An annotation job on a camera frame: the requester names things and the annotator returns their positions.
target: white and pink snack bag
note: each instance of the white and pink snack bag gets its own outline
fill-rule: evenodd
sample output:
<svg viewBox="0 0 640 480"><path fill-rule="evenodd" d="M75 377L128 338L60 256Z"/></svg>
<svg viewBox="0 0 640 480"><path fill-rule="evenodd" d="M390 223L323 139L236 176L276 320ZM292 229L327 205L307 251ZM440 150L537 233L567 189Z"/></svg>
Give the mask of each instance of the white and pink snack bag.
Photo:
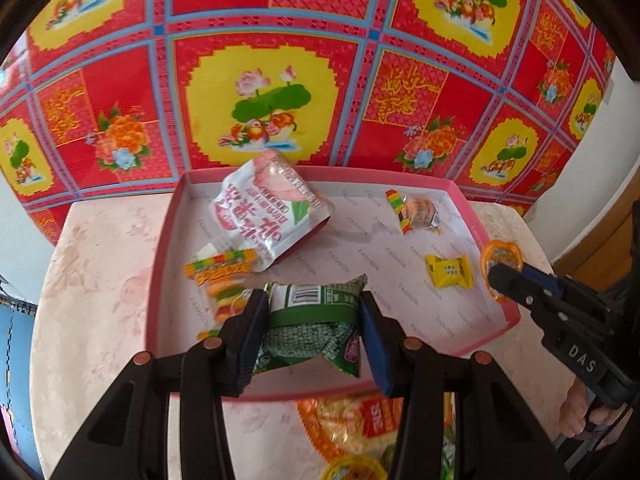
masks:
<svg viewBox="0 0 640 480"><path fill-rule="evenodd" d="M264 150L222 181L210 211L223 230L215 249L256 249L260 272L322 227L334 206L280 152Z"/></svg>

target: blue floor mat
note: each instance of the blue floor mat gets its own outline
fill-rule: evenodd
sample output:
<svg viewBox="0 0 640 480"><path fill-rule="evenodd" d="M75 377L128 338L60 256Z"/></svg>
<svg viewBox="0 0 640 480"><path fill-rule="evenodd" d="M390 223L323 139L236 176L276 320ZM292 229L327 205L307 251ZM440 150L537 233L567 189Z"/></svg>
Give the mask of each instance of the blue floor mat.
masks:
<svg viewBox="0 0 640 480"><path fill-rule="evenodd" d="M31 425L29 361L34 309L0 304L0 405L13 414L13 431L20 458L35 479L43 478Z"/></svg>

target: pink tray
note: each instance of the pink tray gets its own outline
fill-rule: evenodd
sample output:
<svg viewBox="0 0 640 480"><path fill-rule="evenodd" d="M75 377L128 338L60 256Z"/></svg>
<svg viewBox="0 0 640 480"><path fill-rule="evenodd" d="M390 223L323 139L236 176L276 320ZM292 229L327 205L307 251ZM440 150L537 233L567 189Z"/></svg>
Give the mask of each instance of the pink tray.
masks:
<svg viewBox="0 0 640 480"><path fill-rule="evenodd" d="M386 316L409 335L440 352L464 355L497 338L520 320L513 302L495 303L480 273L479 255L488 236L456 185L430 176L357 168L299 166L300 175L336 206L330 222L286 260L255 275L261 286L281 283L343 282L361 273ZM175 189L159 239L150 284L146 347L156 356L183 352L212 323L211 314L184 264L212 237L215 222L207 205L234 168L188 171ZM402 235L385 191L419 192L436 202L442 233L414 230ZM475 287L435 289L424 255L465 253ZM254 376L240 400L287 400L371 391L366 356L361 377L347 377L324 359Z"/></svg>

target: brown wooden furniture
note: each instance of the brown wooden furniture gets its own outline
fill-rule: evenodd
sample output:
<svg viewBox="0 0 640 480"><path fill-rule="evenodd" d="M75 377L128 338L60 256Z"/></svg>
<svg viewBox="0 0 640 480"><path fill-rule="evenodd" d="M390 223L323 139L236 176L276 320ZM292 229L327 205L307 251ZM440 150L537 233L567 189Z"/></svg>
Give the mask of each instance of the brown wooden furniture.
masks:
<svg viewBox="0 0 640 480"><path fill-rule="evenodd" d="M593 231L553 265L554 272L568 274L596 290L625 276L631 268L631 207L638 199L640 172Z"/></svg>

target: pink floral tabletop pattern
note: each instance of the pink floral tabletop pattern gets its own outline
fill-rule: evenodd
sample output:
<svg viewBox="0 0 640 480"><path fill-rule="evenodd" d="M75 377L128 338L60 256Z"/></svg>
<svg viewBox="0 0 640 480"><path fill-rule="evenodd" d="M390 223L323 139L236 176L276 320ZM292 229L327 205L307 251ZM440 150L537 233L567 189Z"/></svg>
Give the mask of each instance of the pink floral tabletop pattern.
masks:
<svg viewBox="0 0 640 480"><path fill-rule="evenodd" d="M77 202L69 211L47 273L31 351L33 429L47 478L95 403L144 348L150 268L169 200L168 194L119 197ZM551 272L512 208L472 205L490 238L517 241L527 262ZM542 348L542 332L528 312L521 308L521 314L519 325L484 348L554 437L573 377ZM178 403L174 399L170 405L172 479L180 478ZM239 480L320 476L325 463L306 439L295 403L229 403L224 409Z"/></svg>

